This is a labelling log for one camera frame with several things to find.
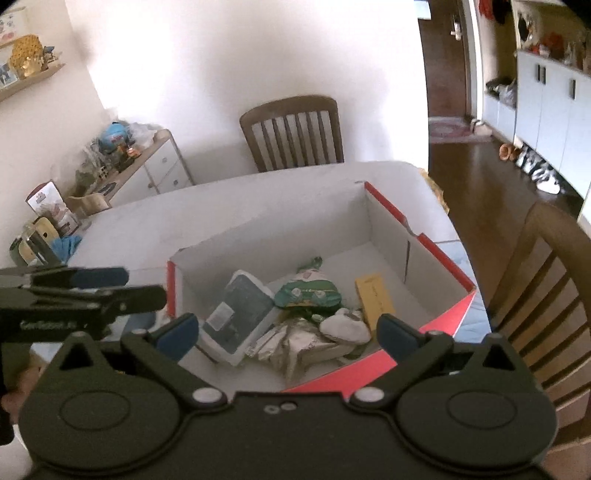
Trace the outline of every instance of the wooden chair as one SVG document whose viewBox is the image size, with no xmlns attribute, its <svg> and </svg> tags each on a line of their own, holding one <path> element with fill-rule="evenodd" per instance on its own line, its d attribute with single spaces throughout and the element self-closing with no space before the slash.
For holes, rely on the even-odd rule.
<svg viewBox="0 0 591 480">
<path fill-rule="evenodd" d="M 556 407 L 550 452 L 591 442 L 591 239 L 571 216 L 530 209 L 488 312 Z"/>
<path fill-rule="evenodd" d="M 260 172 L 344 162 L 339 111 L 330 97 L 308 95 L 266 103 L 242 115 L 240 126 Z"/>
</svg>

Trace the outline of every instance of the shoe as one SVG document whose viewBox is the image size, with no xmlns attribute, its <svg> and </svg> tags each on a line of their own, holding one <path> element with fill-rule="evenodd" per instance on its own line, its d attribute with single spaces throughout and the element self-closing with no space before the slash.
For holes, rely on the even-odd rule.
<svg viewBox="0 0 591 480">
<path fill-rule="evenodd" d="M 519 157 L 517 157 L 517 160 L 515 160 L 515 165 L 517 165 L 519 168 L 523 167 L 523 163 L 525 162 L 526 158 L 527 158 L 527 150 L 522 150 L 521 153 L 519 154 Z"/>
<path fill-rule="evenodd" d="M 548 173 L 535 184 L 538 190 L 556 195 L 560 193 L 560 184 L 553 173 Z"/>
<path fill-rule="evenodd" d="M 542 161 L 539 165 L 535 166 L 531 171 L 531 179 L 535 182 L 541 180 L 551 172 L 550 164 L 546 161 Z"/>
<path fill-rule="evenodd" d="M 538 154 L 533 154 L 530 156 L 530 162 L 526 162 L 523 166 L 523 171 L 524 173 L 531 175 L 534 170 L 537 170 L 539 166 L 542 165 L 542 163 L 544 163 L 542 157 L 540 157 Z"/>
</svg>

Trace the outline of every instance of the rug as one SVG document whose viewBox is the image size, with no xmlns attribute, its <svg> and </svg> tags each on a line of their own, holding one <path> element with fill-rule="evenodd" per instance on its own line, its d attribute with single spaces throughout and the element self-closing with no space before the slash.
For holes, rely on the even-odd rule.
<svg viewBox="0 0 591 480">
<path fill-rule="evenodd" d="M 432 116 L 429 118 L 429 143 L 489 142 L 491 135 L 474 135 L 463 118 Z"/>
</svg>

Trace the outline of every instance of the wooden shelf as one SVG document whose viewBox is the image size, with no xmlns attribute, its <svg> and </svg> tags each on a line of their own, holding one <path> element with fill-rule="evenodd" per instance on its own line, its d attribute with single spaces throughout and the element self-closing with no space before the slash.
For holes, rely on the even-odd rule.
<svg viewBox="0 0 591 480">
<path fill-rule="evenodd" d="M 53 66 L 50 64 L 49 68 L 44 72 L 37 73 L 29 78 L 24 80 L 19 80 L 14 82 L 13 84 L 0 89 L 0 102 L 6 100 L 8 97 L 13 96 L 15 93 L 20 92 L 21 90 L 34 85 L 35 83 L 42 82 L 45 79 L 55 75 L 61 68 L 65 65 L 65 63 L 58 63 L 57 65 Z"/>
</svg>

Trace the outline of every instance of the dining table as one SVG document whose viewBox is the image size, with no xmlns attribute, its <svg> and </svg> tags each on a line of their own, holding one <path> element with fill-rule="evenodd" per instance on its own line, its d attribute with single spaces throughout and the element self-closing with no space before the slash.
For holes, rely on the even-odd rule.
<svg viewBox="0 0 591 480">
<path fill-rule="evenodd" d="M 420 170 L 403 161 L 289 168 L 198 184 L 122 205 L 91 217 L 71 267 L 125 267 L 130 284 L 166 284 L 167 261 L 177 251 L 243 225 L 271 209 L 293 208 L 347 183 L 372 183 L 477 286 L 455 334 L 478 343 L 491 331 L 478 282 L 451 220 Z M 35 344 L 50 360 L 59 344 Z"/>
</svg>

